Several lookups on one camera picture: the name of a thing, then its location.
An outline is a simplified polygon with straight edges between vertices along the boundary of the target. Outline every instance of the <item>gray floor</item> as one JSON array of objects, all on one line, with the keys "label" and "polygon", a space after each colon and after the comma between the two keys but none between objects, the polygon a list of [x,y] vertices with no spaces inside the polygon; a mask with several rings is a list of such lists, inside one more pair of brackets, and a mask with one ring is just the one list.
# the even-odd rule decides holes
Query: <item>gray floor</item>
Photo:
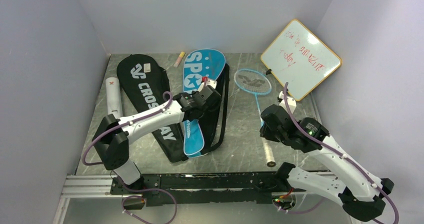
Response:
[{"label": "gray floor", "polygon": [[[320,196],[308,195],[298,211],[313,207]],[[150,223],[167,222],[172,205],[146,207],[132,211]],[[63,224],[140,224],[122,214],[120,199],[71,199]],[[302,215],[277,212],[272,204],[254,202],[179,204],[173,224],[350,224],[349,216],[337,204],[326,200],[316,210]]]},{"label": "gray floor", "polygon": [[[157,63],[167,70],[172,93],[182,91],[183,62],[177,68],[173,67],[178,53],[148,54]],[[116,68],[122,59],[129,54],[113,54],[104,78],[116,77]],[[293,150],[281,143],[272,143],[273,153],[277,166],[274,168],[265,165],[265,154],[259,137],[260,117],[257,111],[255,97],[240,90],[233,81],[233,75],[240,68],[250,68],[265,72],[266,67],[260,60],[260,53],[225,53],[226,62],[230,66],[231,81],[229,84],[228,116],[225,138],[222,146],[208,155],[192,158],[184,162],[170,163],[162,152],[156,140],[148,134],[130,146],[130,158],[136,163],[141,173],[217,173],[217,172],[258,172],[276,171],[283,162],[293,163],[307,171],[323,171],[327,168],[298,150]],[[258,98],[261,109],[276,103],[278,93],[283,87],[272,75],[268,75],[272,84],[269,95]],[[136,114],[136,110],[122,91],[123,114]],[[86,137],[84,150],[90,143],[93,135],[104,116],[107,115],[106,88],[100,89],[94,115]],[[296,119],[304,117],[317,118],[313,107],[312,97],[308,95],[297,103],[294,112]],[[94,148],[88,153],[89,162],[100,161]],[[104,175],[109,171],[102,165],[84,166],[81,162],[77,175]]]}]

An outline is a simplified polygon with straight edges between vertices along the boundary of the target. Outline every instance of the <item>small white label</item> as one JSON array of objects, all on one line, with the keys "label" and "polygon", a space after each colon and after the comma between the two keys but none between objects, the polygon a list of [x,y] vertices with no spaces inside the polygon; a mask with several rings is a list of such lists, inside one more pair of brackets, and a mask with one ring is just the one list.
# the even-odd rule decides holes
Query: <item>small white label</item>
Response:
[{"label": "small white label", "polygon": [[149,73],[151,71],[150,69],[150,63],[144,64],[144,73]]}]

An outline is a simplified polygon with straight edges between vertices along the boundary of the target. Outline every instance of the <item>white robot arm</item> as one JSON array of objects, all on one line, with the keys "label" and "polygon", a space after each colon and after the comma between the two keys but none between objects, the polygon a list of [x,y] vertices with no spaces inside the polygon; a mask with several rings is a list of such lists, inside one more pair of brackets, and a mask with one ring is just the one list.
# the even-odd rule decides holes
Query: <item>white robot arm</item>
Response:
[{"label": "white robot arm", "polygon": [[[141,177],[140,171],[130,160],[129,145],[162,127],[177,124],[185,120],[199,119],[205,112],[216,109],[221,104],[221,95],[215,90],[217,82],[207,79],[202,82],[199,91],[180,93],[162,105],[141,113],[115,118],[109,114],[103,118],[93,137],[92,146],[106,170],[114,171],[127,185]],[[85,165],[88,150],[83,154]]]},{"label": "white robot arm", "polygon": [[[329,179],[284,162],[275,174],[280,185],[285,186],[286,189],[303,189],[332,200],[342,206],[349,215],[363,222],[380,216],[386,204],[378,188],[388,195],[393,189],[393,182],[388,178],[380,179],[365,170],[315,119],[306,117],[297,121],[296,124],[307,134],[337,150],[341,155],[339,156],[332,150],[323,148],[322,145],[312,141],[296,127],[282,97],[283,93],[281,92],[279,95],[281,102],[278,105],[267,107],[261,113],[264,125],[260,129],[260,136],[270,141],[281,142],[314,157],[332,171],[338,179]],[[296,107],[293,102],[291,97],[287,98],[290,111]],[[371,181],[360,170],[365,172]]]}]

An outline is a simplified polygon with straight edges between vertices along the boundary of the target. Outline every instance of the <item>whiteboard frame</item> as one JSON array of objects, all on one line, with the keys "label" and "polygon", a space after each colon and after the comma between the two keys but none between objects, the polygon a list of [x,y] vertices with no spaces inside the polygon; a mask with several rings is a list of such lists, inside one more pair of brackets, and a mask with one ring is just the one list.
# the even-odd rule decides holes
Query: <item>whiteboard frame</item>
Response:
[{"label": "whiteboard frame", "polygon": [[[300,99],[296,99],[293,97],[293,95],[290,93],[290,91],[288,91],[288,94],[293,97],[296,101],[301,101],[303,98],[305,98],[309,93],[312,92],[312,90],[314,90],[319,84],[321,84],[325,79],[327,79],[331,74],[333,74],[333,72],[337,69],[339,69],[339,67],[342,65],[342,59],[336,54],[334,53],[334,51],[332,51],[322,40],[320,40],[314,33],[312,33],[311,30],[309,30],[305,25],[303,25],[303,23],[298,20],[298,19],[293,19],[291,20],[285,27],[284,29],[280,32],[280,34],[271,42],[271,44],[265,49],[265,51],[263,51],[263,53],[260,55],[260,60],[262,61],[262,63],[265,65],[265,67],[269,70],[269,66],[264,62],[264,60],[262,59],[262,56],[264,55],[264,53],[266,53],[268,51],[268,49],[274,44],[274,42],[276,42],[276,40],[286,31],[286,29],[290,26],[290,24],[292,24],[292,22],[298,22],[300,25],[302,25],[302,27],[304,27],[311,35],[313,35],[321,44],[324,45],[325,48],[327,48],[336,58],[338,58],[338,60],[340,61],[340,64],[332,71],[330,72],[327,76],[324,77],[324,79],[322,79],[320,82],[318,82],[318,84],[316,84],[314,87],[312,87],[312,89],[310,89],[304,96],[302,96]],[[281,81],[271,70],[272,75],[275,77],[275,79],[277,79],[277,81],[280,83],[281,86],[284,87],[284,85],[286,84],[286,82]]]}]

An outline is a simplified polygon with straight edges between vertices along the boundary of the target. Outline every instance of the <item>star logo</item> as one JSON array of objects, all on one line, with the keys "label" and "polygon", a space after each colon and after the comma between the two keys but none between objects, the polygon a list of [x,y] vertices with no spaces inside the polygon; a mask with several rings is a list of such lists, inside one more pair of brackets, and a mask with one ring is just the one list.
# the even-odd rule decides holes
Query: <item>star logo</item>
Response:
[{"label": "star logo", "polygon": [[186,88],[197,89],[200,87],[201,83],[202,83],[202,76],[200,74],[189,74],[184,79],[184,86]]}]

